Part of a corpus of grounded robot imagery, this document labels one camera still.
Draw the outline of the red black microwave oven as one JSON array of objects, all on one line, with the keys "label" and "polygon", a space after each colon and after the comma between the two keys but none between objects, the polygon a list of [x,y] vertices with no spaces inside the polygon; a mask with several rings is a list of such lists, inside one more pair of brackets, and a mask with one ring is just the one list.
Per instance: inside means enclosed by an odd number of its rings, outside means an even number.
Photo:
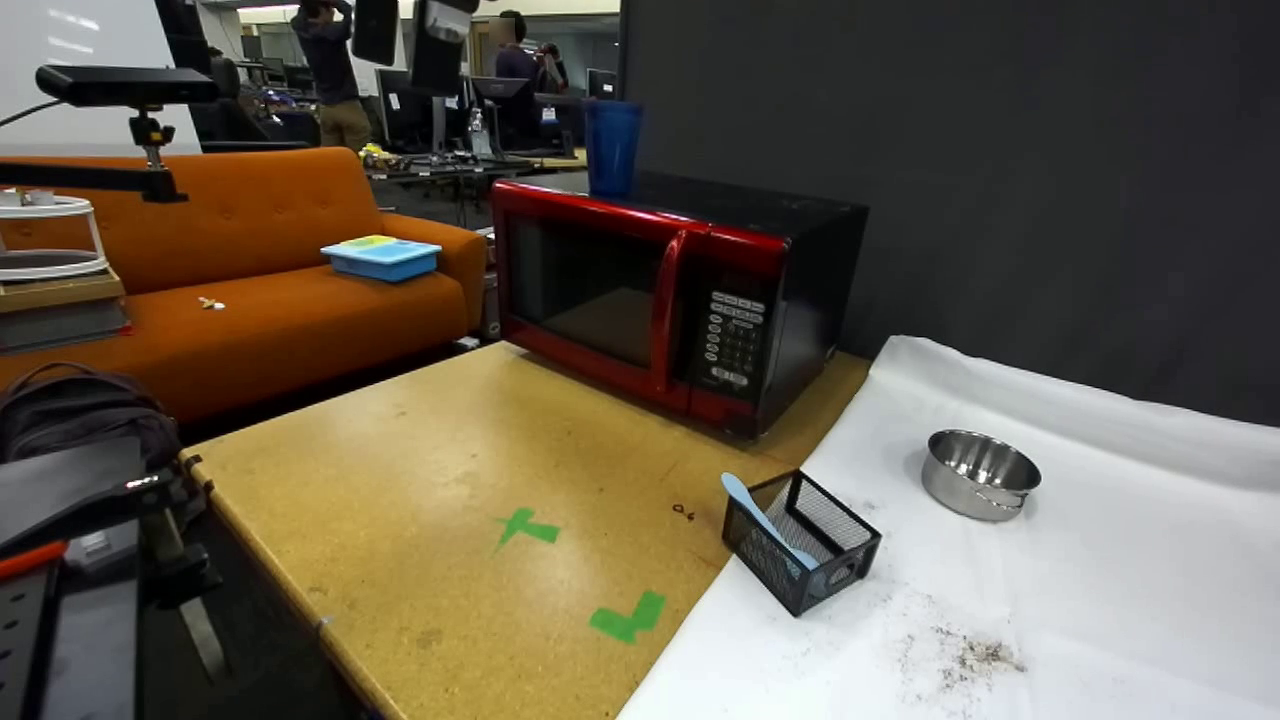
[{"label": "red black microwave oven", "polygon": [[492,184],[499,333],[664,417],[761,438],[827,363],[868,207],[638,174]]}]

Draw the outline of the light blue paper card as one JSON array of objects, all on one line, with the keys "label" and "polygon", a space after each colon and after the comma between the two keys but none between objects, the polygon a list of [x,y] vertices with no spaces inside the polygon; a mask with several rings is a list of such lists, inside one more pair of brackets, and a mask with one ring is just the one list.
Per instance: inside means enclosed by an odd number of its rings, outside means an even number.
[{"label": "light blue paper card", "polygon": [[809,557],[800,545],[791,545],[781,526],[757,504],[747,484],[735,474],[718,474],[723,495],[752,517],[752,526],[772,537],[804,573],[817,567],[817,557]]}]

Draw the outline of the green tape mark upper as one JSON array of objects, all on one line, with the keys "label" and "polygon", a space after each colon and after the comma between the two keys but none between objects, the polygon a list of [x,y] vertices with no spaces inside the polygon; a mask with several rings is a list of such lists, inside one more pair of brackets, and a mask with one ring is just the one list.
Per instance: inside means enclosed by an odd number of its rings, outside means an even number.
[{"label": "green tape mark upper", "polygon": [[539,545],[555,545],[559,542],[559,526],[545,526],[533,507],[516,507],[502,529],[499,529],[499,549],[516,537],[539,542]]}]

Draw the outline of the green tape mark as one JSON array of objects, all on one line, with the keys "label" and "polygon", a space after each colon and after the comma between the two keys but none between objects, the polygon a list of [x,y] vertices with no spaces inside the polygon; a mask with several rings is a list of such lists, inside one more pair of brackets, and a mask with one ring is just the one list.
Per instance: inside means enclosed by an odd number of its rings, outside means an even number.
[{"label": "green tape mark", "polygon": [[545,526],[533,507],[516,507],[502,529],[499,529],[499,549],[516,537],[539,542],[539,545],[555,545],[559,542],[559,526]]},{"label": "green tape mark", "polygon": [[591,613],[591,630],[632,644],[635,638],[653,633],[664,616],[664,598],[658,593],[644,593],[626,613],[619,607],[596,607]]}]

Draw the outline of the black mesh tray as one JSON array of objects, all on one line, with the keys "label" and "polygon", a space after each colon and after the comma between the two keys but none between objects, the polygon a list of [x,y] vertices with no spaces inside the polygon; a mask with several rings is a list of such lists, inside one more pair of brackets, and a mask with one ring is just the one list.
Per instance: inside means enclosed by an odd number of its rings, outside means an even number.
[{"label": "black mesh tray", "polygon": [[880,532],[809,474],[791,468],[764,484],[747,484],[747,491],[791,545],[817,557],[817,567],[804,573],[772,537],[752,526],[744,507],[728,499],[718,542],[791,616],[804,616],[872,573]]}]

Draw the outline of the blue trash bin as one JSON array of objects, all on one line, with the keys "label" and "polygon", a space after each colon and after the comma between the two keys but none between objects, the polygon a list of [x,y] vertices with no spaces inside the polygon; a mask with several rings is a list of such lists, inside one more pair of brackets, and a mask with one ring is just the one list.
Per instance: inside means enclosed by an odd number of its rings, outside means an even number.
[{"label": "blue trash bin", "polygon": [[589,107],[589,191],[622,202],[635,181],[644,107],[632,99],[596,99]]}]

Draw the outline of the green tape mark lower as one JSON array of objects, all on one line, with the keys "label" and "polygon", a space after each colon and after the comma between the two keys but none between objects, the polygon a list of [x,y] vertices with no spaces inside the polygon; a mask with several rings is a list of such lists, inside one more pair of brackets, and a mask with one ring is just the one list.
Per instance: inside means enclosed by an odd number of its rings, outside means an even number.
[{"label": "green tape mark lower", "polygon": [[653,633],[664,616],[664,598],[658,593],[644,593],[626,613],[619,607],[596,607],[591,613],[591,630],[632,644],[635,638]]}]

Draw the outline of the blue lidded plastic box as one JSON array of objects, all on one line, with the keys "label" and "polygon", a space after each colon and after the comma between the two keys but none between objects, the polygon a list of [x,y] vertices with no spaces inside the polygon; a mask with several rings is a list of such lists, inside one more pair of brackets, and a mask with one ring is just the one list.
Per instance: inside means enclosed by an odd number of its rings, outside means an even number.
[{"label": "blue lidded plastic box", "polygon": [[441,267],[435,244],[401,240],[401,236],[351,236],[351,240],[322,244],[321,256],[337,271],[375,282],[375,283],[409,283]]}]

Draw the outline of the seated person background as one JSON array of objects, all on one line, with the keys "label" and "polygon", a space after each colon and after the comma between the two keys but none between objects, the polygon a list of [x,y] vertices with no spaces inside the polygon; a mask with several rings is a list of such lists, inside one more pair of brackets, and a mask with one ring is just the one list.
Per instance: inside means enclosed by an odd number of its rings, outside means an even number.
[{"label": "seated person background", "polygon": [[499,138],[506,150],[533,150],[539,141],[539,107],[537,107],[539,57],[529,43],[529,21],[516,9],[502,9],[497,41],[499,41],[497,47]]}]

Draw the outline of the steel bowl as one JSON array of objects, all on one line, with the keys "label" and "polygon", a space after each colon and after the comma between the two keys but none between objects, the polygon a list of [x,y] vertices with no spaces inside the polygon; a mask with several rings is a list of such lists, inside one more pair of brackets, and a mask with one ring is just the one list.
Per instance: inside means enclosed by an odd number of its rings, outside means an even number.
[{"label": "steel bowl", "polygon": [[1041,489],[1041,468],[1002,441],[944,430],[922,446],[920,484],[956,517],[1002,526],[1019,517],[1028,495]]}]

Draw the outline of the black computer monitor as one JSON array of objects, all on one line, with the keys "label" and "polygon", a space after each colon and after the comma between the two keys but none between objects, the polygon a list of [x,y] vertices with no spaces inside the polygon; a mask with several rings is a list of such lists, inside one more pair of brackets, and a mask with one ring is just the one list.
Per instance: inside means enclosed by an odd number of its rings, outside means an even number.
[{"label": "black computer monitor", "polygon": [[384,107],[384,141],[405,154],[431,150],[431,98],[409,74],[384,67],[375,75]]}]

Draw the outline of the orange sofa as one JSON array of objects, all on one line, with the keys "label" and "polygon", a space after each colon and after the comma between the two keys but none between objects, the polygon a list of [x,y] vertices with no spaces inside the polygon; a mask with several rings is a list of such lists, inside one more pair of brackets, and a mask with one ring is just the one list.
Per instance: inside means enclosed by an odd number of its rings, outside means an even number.
[{"label": "orange sofa", "polygon": [[[0,379],[43,363],[125,375],[175,420],[213,420],[298,387],[429,355],[479,330],[489,244],[470,229],[384,211],[351,150],[166,157],[179,204],[84,191],[125,282],[110,337],[0,351]],[[409,283],[337,271],[321,247],[401,236],[441,247]]]}]

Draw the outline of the standing person dark shirt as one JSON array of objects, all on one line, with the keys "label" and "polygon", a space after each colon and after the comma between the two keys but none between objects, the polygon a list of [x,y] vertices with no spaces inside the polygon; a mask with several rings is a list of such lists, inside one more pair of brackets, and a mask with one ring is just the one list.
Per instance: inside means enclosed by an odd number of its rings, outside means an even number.
[{"label": "standing person dark shirt", "polygon": [[372,141],[372,125],[348,57],[351,9],[345,0],[298,0],[292,34],[312,74],[321,141],[360,154]]}]

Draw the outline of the black backdrop curtain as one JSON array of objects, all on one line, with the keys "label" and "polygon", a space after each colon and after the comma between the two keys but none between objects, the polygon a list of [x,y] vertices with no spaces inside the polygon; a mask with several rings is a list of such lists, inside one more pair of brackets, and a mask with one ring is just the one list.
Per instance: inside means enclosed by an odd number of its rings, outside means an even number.
[{"label": "black backdrop curtain", "polygon": [[895,333],[1280,420],[1280,0],[619,0],[638,164],[868,207]]}]

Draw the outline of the black clamp stand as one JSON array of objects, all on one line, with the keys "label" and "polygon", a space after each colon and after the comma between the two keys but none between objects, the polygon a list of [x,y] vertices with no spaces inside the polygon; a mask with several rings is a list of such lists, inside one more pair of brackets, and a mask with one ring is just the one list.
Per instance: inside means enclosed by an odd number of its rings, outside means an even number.
[{"label": "black clamp stand", "polygon": [[204,676],[220,682],[226,653],[204,603],[220,573],[213,553],[189,542],[189,526],[209,514],[209,491],[192,462],[110,474],[86,491],[86,532],[73,542],[73,567],[86,579],[130,573],[149,603],[179,613]]}]

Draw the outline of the white table cloth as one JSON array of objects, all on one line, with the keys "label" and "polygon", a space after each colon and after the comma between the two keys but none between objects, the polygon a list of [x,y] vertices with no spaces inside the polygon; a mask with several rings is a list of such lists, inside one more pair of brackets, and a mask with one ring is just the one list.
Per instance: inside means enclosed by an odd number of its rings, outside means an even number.
[{"label": "white table cloth", "polygon": [[[1037,462],[984,526],[922,484],[930,432]],[[804,616],[732,563],[622,720],[1280,720],[1280,432],[895,337],[804,462],[880,529]]]}]

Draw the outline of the black backpack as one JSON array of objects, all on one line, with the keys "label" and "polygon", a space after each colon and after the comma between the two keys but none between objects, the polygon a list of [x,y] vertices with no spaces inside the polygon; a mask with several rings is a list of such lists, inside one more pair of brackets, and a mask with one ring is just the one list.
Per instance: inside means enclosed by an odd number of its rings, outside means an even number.
[{"label": "black backpack", "polygon": [[0,549],[69,542],[201,495],[175,420],[135,385],[43,363],[0,394]]}]

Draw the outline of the stack of books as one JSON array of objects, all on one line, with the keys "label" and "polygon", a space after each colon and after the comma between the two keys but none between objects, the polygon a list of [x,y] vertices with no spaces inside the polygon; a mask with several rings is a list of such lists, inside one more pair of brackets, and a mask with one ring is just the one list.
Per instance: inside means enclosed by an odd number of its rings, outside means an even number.
[{"label": "stack of books", "polygon": [[129,325],[97,207],[84,198],[0,191],[0,351],[110,337]]}]

